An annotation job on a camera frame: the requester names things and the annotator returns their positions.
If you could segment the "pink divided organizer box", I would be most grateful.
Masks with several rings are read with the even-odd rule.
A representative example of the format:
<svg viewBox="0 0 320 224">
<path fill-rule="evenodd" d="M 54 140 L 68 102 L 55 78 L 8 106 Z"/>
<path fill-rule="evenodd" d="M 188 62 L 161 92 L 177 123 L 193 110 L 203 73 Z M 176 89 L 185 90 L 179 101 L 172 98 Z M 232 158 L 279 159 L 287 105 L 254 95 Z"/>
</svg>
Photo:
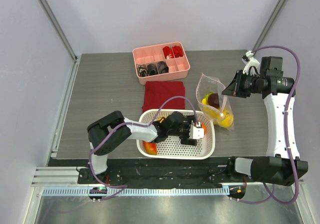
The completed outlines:
<svg viewBox="0 0 320 224">
<path fill-rule="evenodd" d="M 191 67 L 181 42 L 138 47 L 132 54 L 135 73 L 141 85 L 148 81 L 185 78 Z"/>
</svg>

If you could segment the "dark brown rolled item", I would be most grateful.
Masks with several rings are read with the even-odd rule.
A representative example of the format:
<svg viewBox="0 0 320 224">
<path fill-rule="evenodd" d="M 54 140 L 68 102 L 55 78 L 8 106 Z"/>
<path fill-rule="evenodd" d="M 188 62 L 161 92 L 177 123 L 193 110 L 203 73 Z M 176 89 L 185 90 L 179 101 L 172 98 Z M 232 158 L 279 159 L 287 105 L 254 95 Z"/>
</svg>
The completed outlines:
<svg viewBox="0 0 320 224">
<path fill-rule="evenodd" d="M 169 67 L 167 66 L 166 62 L 160 61 L 157 63 L 157 70 L 158 74 L 164 74 L 169 72 Z"/>
</svg>

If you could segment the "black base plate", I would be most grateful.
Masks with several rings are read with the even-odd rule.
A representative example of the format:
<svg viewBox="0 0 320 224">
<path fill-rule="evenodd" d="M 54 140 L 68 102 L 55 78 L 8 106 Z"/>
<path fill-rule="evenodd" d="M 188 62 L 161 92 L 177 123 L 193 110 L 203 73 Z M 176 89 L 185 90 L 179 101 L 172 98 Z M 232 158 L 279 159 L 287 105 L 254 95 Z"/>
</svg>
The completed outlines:
<svg viewBox="0 0 320 224">
<path fill-rule="evenodd" d="M 223 183 L 248 181 L 243 175 L 232 178 L 227 174 L 229 160 L 109 159 L 107 170 L 98 179 L 129 189 L 210 189 L 220 188 Z"/>
</svg>

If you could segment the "right aluminium frame post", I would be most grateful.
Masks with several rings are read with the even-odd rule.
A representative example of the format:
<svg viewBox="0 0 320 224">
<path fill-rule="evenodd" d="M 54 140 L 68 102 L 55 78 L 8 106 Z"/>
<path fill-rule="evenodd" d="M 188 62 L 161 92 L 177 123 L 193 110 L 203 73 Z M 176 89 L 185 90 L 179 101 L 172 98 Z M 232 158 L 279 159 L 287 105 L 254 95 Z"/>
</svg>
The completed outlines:
<svg viewBox="0 0 320 224">
<path fill-rule="evenodd" d="M 258 39 L 256 40 L 253 50 L 260 48 L 267 37 L 269 31 L 271 30 L 272 26 L 275 24 L 277 18 L 279 17 L 282 9 L 285 7 L 288 0 L 278 0 L 273 8 L 267 22 L 265 23 L 262 31 L 260 32 Z"/>
</svg>

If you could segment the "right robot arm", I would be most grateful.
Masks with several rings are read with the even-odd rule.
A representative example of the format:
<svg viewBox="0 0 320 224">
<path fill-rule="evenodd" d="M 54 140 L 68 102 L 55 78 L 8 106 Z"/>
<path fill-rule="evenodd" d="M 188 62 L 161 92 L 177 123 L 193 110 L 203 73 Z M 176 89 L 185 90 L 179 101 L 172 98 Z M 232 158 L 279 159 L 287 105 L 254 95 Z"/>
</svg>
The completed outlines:
<svg viewBox="0 0 320 224">
<path fill-rule="evenodd" d="M 242 61 L 245 67 L 236 72 L 222 94 L 239 98 L 262 96 L 267 111 L 268 146 L 262 157 L 232 157 L 227 163 L 226 177 L 233 182 L 250 177 L 255 182 L 290 186 L 309 169 L 308 163 L 300 159 L 295 140 L 295 98 L 289 96 L 295 80 L 283 76 L 281 57 L 263 57 L 258 61 L 247 53 Z"/>
</svg>

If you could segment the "red yellow mango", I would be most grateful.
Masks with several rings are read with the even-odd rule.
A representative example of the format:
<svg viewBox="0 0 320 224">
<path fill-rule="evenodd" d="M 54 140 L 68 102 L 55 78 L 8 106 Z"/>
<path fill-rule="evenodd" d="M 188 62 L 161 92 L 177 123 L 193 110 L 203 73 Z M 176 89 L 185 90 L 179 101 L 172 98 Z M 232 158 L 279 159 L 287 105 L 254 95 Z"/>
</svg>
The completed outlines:
<svg viewBox="0 0 320 224">
<path fill-rule="evenodd" d="M 157 155 L 157 145 L 156 143 L 143 142 L 144 149 L 149 155 Z"/>
</svg>

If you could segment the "aluminium frame post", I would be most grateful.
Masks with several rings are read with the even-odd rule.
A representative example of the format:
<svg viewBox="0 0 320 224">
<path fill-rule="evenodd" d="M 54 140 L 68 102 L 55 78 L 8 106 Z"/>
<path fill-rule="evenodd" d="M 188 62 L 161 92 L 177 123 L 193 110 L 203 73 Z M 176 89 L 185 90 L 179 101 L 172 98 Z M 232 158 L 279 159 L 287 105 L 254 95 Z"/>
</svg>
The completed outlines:
<svg viewBox="0 0 320 224">
<path fill-rule="evenodd" d="M 267 22 L 265 23 L 262 31 L 260 32 L 258 39 L 256 40 L 253 50 L 260 48 L 267 37 L 269 31 L 271 30 L 272 26 L 275 24 L 277 18 L 279 17 L 282 9 L 285 7 L 288 0 L 278 0 L 273 8 Z"/>
<path fill-rule="evenodd" d="M 50 4 L 47 0 L 38 0 L 42 9 L 44 10 L 46 16 L 48 17 L 50 23 L 52 24 L 54 30 L 56 31 L 58 37 L 60 38 L 62 44 L 64 45 L 65 49 L 67 50 L 68 54 L 72 58 L 73 61 L 77 60 L 77 55 L 75 54 L 73 48 L 70 45 L 65 33 L 63 32 L 53 10 L 50 7 Z"/>
</svg>

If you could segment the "folded red cloth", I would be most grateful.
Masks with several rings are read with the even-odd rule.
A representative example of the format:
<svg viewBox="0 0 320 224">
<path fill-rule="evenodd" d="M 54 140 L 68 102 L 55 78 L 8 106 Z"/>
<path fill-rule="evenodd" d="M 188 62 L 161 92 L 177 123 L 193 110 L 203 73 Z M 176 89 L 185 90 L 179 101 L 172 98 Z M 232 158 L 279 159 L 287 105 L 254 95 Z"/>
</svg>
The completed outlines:
<svg viewBox="0 0 320 224">
<path fill-rule="evenodd" d="M 145 84 L 142 112 L 159 109 L 174 96 L 185 97 L 186 88 L 182 81 L 147 81 Z"/>
</svg>

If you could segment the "dark grey rolled item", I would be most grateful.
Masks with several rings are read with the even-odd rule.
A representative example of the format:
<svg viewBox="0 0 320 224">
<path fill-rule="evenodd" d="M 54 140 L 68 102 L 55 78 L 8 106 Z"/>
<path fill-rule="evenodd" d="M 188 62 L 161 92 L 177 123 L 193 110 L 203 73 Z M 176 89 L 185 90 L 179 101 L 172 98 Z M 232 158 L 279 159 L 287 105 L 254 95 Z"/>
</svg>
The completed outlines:
<svg viewBox="0 0 320 224">
<path fill-rule="evenodd" d="M 158 74 L 157 66 L 155 63 L 148 64 L 146 68 L 147 68 L 147 75 L 148 76 L 153 76 L 153 75 Z"/>
</svg>

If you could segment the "yellow banana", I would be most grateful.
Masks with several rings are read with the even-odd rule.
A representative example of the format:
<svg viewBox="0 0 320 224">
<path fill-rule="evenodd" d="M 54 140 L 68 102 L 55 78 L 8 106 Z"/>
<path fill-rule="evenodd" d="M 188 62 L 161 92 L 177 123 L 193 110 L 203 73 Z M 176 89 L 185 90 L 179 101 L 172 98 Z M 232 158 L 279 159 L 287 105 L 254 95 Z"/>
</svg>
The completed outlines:
<svg viewBox="0 0 320 224">
<path fill-rule="evenodd" d="M 209 96 L 210 94 L 212 94 L 212 93 L 213 93 L 213 92 L 210 92 L 210 93 L 206 94 L 206 95 L 204 96 L 204 98 L 208 99 L 208 96 Z M 213 123 L 214 123 L 215 125 L 218 125 L 218 123 L 217 123 L 218 119 L 223 116 L 223 110 L 224 110 L 225 108 L 228 109 L 227 103 L 226 103 L 226 102 L 224 103 L 224 102 L 223 102 L 223 99 L 220 99 L 220 98 L 219 98 L 219 101 L 220 101 L 220 102 L 219 102 L 220 109 L 216 109 L 216 108 L 211 107 L 211 106 L 209 106 L 209 105 L 203 105 L 203 104 L 202 104 L 203 112 L 213 121 Z"/>
</svg>

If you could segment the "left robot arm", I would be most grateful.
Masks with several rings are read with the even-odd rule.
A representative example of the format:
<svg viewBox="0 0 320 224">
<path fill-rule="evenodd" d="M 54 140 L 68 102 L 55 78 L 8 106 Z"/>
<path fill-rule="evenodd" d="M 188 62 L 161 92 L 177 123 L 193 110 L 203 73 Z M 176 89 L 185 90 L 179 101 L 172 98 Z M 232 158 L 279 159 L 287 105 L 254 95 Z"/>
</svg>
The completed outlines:
<svg viewBox="0 0 320 224">
<path fill-rule="evenodd" d="M 157 144 L 175 136 L 181 144 L 195 146 L 205 135 L 196 114 L 185 116 L 178 111 L 154 118 L 150 123 L 135 122 L 124 117 L 122 112 L 114 111 L 90 124 L 87 133 L 91 148 L 89 178 L 97 184 L 106 179 L 108 154 L 125 140 Z"/>
</svg>

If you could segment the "clear zip top bag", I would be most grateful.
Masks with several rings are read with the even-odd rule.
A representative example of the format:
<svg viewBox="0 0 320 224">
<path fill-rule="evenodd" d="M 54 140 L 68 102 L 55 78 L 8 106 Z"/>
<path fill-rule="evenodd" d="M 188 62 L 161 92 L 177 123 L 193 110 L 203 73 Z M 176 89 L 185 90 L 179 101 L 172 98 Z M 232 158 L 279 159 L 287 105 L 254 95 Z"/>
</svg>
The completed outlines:
<svg viewBox="0 0 320 224">
<path fill-rule="evenodd" d="M 200 110 L 214 125 L 231 130 L 235 119 L 228 97 L 222 94 L 225 88 L 218 78 L 202 73 L 195 95 Z"/>
</svg>

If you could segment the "small yellow bumpy fruit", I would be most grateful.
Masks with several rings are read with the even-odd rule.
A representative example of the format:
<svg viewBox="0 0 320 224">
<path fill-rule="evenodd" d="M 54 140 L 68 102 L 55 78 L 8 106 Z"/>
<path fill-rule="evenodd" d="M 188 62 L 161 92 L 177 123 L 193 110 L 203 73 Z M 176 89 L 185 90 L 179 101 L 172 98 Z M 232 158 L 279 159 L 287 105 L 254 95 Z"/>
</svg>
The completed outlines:
<svg viewBox="0 0 320 224">
<path fill-rule="evenodd" d="M 203 98 L 201 103 L 203 105 L 208 105 L 208 100 L 206 98 Z"/>
</svg>

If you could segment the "dark red apple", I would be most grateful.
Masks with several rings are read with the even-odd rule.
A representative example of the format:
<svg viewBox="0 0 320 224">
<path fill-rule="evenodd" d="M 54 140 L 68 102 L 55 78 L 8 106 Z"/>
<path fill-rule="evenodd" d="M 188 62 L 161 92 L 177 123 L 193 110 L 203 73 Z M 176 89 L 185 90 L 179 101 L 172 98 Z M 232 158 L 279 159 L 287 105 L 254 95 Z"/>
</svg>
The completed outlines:
<svg viewBox="0 0 320 224">
<path fill-rule="evenodd" d="M 220 100 L 219 95 L 217 93 L 212 93 L 207 98 L 208 105 L 214 107 L 216 109 L 220 109 Z"/>
</svg>

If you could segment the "white perforated plastic basket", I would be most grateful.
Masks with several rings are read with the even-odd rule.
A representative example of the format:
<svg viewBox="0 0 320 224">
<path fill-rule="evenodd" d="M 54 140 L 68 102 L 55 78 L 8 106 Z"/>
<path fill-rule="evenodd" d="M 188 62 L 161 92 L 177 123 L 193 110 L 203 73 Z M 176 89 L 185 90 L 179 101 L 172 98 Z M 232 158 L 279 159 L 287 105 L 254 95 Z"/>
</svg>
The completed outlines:
<svg viewBox="0 0 320 224">
<path fill-rule="evenodd" d="M 137 140 L 136 146 L 141 154 L 149 158 L 203 160 L 215 150 L 216 136 L 213 123 L 206 118 L 203 112 L 197 111 L 197 119 L 205 125 L 205 135 L 197 140 L 195 146 L 183 145 L 179 137 L 169 136 L 165 141 L 156 144 L 156 155 L 148 154 L 142 140 Z"/>
</svg>

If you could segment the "orange fruit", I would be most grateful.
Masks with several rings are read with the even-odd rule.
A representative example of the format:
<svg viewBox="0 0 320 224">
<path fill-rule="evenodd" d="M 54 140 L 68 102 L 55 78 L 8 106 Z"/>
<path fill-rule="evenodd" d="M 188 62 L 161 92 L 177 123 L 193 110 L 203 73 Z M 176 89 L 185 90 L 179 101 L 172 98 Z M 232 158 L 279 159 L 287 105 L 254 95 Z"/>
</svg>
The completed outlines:
<svg viewBox="0 0 320 224">
<path fill-rule="evenodd" d="M 202 124 L 201 124 L 201 127 L 202 127 L 202 128 L 203 128 L 203 130 L 204 130 L 204 134 L 206 134 L 206 132 L 207 132 L 206 125 L 205 125 L 204 123 L 202 123 Z"/>
</svg>

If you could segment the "red item in organizer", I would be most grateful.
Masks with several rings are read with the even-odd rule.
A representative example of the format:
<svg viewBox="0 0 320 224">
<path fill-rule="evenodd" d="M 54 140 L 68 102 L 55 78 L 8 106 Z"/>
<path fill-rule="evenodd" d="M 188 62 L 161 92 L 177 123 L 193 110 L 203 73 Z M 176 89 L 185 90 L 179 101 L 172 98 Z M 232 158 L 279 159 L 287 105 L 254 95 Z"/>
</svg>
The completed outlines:
<svg viewBox="0 0 320 224">
<path fill-rule="evenodd" d="M 169 47 L 169 46 L 165 46 L 163 49 L 163 54 L 164 54 L 164 57 L 165 59 L 172 59 L 174 58 L 174 54 L 173 54 L 173 51 L 172 49 Z"/>
<path fill-rule="evenodd" d="M 178 45 L 172 47 L 172 52 L 175 58 L 183 57 L 184 55 L 183 49 Z"/>
</svg>

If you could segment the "black white patterned item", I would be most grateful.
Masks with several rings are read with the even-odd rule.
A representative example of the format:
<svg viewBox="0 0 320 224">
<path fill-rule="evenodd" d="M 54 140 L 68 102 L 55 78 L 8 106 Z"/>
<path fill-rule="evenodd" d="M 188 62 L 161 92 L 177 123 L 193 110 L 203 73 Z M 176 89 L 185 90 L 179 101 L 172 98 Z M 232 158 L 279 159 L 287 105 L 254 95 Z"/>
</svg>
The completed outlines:
<svg viewBox="0 0 320 224">
<path fill-rule="evenodd" d="M 148 76 L 147 67 L 144 64 L 138 64 L 136 66 L 136 70 L 137 70 L 138 77 L 147 77 Z"/>
</svg>

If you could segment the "left aluminium frame post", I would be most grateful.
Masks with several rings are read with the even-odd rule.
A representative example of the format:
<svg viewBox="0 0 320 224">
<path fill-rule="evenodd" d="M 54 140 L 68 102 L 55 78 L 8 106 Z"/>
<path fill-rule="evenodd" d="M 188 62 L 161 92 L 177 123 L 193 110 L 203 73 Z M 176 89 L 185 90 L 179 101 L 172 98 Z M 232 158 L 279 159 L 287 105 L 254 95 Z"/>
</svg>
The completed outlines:
<svg viewBox="0 0 320 224">
<path fill-rule="evenodd" d="M 48 17 L 50 23 L 52 24 L 54 30 L 56 31 L 58 37 L 60 38 L 62 44 L 64 45 L 65 49 L 67 50 L 68 54 L 72 58 L 73 61 L 77 60 L 77 55 L 75 54 L 73 48 L 70 45 L 65 33 L 63 32 L 53 10 L 50 7 L 50 4 L 47 0 L 38 0 L 42 9 L 44 10 L 46 16 Z"/>
</svg>

